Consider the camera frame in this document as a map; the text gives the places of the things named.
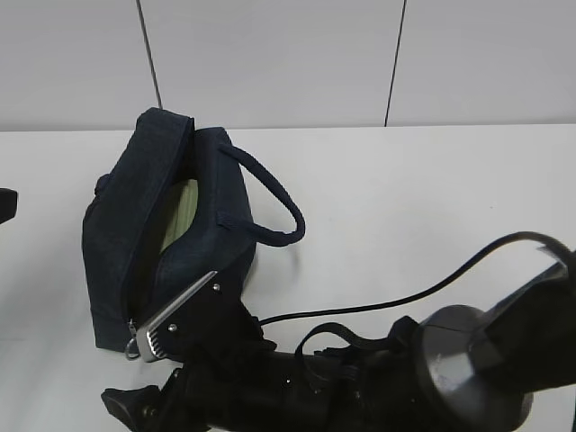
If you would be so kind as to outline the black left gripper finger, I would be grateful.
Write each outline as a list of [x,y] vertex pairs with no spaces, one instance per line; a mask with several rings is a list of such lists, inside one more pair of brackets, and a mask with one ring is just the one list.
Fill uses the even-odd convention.
[[0,190],[0,223],[15,217],[17,212],[17,192],[12,189]]

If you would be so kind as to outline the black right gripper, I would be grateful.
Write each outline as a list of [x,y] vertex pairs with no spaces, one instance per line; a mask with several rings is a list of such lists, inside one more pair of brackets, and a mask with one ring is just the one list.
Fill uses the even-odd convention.
[[164,331],[182,358],[179,389],[108,388],[103,405],[129,431],[424,431],[428,408],[417,386],[410,342],[416,322],[398,320],[382,338],[360,337],[329,322],[312,335],[343,341],[311,355],[277,350],[242,303],[234,282],[218,274]]

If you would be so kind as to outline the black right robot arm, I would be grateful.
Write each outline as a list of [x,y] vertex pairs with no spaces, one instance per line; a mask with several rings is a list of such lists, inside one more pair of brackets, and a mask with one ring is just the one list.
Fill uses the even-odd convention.
[[575,381],[575,281],[554,265],[490,310],[444,307],[396,320],[382,338],[341,324],[344,341],[282,353],[211,271],[138,331],[148,361],[179,363],[166,383],[107,389],[132,431],[514,431],[536,392]]

